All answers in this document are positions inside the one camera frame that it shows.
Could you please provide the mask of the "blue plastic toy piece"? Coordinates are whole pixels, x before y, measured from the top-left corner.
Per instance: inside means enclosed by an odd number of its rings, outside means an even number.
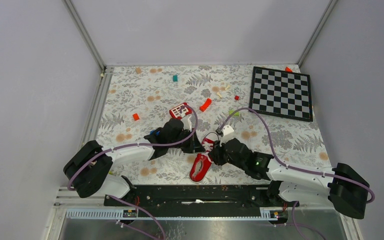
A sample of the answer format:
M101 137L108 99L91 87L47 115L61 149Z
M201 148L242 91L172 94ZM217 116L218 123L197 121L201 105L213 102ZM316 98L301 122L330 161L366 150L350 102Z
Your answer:
M160 135L160 133L161 133L161 131L156 129L156 130L153 130L153 131L150 133L150 135L151 135L151 136L154 136L154 137L157 137L157 136Z

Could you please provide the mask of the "black grey chessboard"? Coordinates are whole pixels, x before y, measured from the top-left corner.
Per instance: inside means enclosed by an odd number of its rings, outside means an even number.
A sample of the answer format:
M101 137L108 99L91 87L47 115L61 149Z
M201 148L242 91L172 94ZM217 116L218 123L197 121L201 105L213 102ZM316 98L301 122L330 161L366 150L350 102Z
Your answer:
M312 122L311 77L255 66L248 107L259 114Z

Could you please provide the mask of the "red white window brick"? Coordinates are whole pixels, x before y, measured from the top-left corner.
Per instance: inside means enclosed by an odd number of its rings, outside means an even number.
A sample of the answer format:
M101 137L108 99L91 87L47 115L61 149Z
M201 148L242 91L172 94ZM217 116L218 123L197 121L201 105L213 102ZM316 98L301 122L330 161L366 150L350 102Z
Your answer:
M188 104L183 102L169 110L169 115L173 119L181 120L183 117L192 114L192 111L188 108Z

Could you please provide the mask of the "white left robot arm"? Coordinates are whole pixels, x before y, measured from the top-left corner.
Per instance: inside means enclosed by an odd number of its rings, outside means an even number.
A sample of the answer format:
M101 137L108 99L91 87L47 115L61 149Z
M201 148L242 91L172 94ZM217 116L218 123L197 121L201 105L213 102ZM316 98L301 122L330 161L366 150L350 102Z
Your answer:
M97 193L113 195L128 206L134 202L135 192L125 177L111 176L111 168L154 160L167 154L169 149L180 149L185 154L205 151L189 117L186 122L172 118L136 143L104 150L96 140L87 142L63 168L69 180L67 188L77 192L80 198Z

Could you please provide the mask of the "red canvas sneaker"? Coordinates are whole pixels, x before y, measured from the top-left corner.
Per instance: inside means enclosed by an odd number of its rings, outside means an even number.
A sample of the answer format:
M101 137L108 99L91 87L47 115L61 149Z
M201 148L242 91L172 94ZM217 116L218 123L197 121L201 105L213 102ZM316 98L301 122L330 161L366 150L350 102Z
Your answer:
M220 136L216 132L207 133L201 141L204 152L196 155L194 163L189 173L189 178L194 183L201 182L209 171L212 160L209 157L210 151L214 148L214 144L220 140Z

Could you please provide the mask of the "small orange cube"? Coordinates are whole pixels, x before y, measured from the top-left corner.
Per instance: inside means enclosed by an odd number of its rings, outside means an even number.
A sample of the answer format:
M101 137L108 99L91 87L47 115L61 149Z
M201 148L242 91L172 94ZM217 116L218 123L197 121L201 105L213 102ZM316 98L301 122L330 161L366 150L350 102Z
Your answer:
M137 113L134 113L134 114L132 115L132 117L133 117L133 119L134 119L135 121L138 121L138 120L140 119L140 117L139 117L139 115L138 115Z

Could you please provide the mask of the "floral patterned table mat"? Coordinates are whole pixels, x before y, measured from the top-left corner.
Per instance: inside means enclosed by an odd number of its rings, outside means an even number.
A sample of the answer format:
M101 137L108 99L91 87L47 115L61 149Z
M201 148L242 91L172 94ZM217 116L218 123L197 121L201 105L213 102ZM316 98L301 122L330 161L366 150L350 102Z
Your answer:
M186 65L120 66L113 70L96 140L105 148L135 143L169 119L169 110L187 103L197 113L199 139L224 121L234 137L250 150L276 153L284 162L330 167L331 162L315 121L305 122L255 114L249 105L253 66ZM200 111L212 99L205 112ZM233 116L229 111L240 112ZM133 114L138 114L135 121Z

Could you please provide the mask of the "orange red curved block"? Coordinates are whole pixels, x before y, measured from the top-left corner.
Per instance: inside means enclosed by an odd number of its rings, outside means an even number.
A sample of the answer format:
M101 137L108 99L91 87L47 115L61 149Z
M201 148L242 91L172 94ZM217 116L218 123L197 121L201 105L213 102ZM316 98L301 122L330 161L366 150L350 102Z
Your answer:
M205 103L199 107L199 110L201 112L205 112L211 104L212 104L212 99L207 98Z

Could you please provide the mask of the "orange block behind chessboard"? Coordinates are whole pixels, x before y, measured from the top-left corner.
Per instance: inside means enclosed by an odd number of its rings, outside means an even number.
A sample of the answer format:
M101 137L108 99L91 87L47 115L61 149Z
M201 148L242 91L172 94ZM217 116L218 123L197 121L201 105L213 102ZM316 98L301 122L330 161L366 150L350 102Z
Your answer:
M293 72L289 67L286 67L286 68L285 68L285 71L286 71L286 72L289 72L289 73L292 73L292 72Z

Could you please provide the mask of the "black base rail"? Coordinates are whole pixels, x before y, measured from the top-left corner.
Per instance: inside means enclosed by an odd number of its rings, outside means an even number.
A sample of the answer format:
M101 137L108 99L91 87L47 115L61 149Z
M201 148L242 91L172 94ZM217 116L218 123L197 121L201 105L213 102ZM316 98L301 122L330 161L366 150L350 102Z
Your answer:
M154 217L259 217L261 208L291 208L269 185L136 185L121 201L106 197L106 207L133 204Z

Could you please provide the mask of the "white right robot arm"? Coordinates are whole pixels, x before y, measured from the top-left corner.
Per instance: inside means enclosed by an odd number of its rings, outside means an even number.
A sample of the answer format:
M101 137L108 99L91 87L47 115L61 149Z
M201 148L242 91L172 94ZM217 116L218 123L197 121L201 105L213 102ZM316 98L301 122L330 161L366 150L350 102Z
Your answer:
M250 150L236 138L216 142L209 158L216 165L231 164L255 180L269 181L264 203L323 205L350 218L365 217L370 185L347 164L327 169L282 164L271 154Z

